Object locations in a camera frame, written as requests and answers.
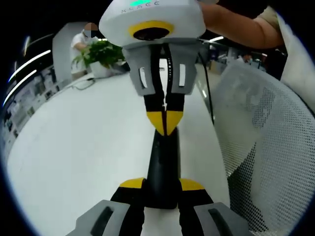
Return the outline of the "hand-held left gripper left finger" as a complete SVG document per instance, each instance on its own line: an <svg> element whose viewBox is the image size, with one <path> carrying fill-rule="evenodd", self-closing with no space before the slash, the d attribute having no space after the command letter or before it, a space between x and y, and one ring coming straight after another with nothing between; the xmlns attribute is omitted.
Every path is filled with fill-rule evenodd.
<svg viewBox="0 0 315 236"><path fill-rule="evenodd" d="M139 236L145 220L145 178L119 185L110 200L102 200L77 218L69 236Z"/></svg>

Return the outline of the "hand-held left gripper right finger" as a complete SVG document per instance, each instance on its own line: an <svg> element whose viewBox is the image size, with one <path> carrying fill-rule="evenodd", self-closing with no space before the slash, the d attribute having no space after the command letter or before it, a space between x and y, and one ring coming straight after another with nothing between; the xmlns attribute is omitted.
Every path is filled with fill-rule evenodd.
<svg viewBox="0 0 315 236"><path fill-rule="evenodd" d="M247 221L222 202L215 203L198 182L181 178L178 209L184 236L251 236Z"/></svg>

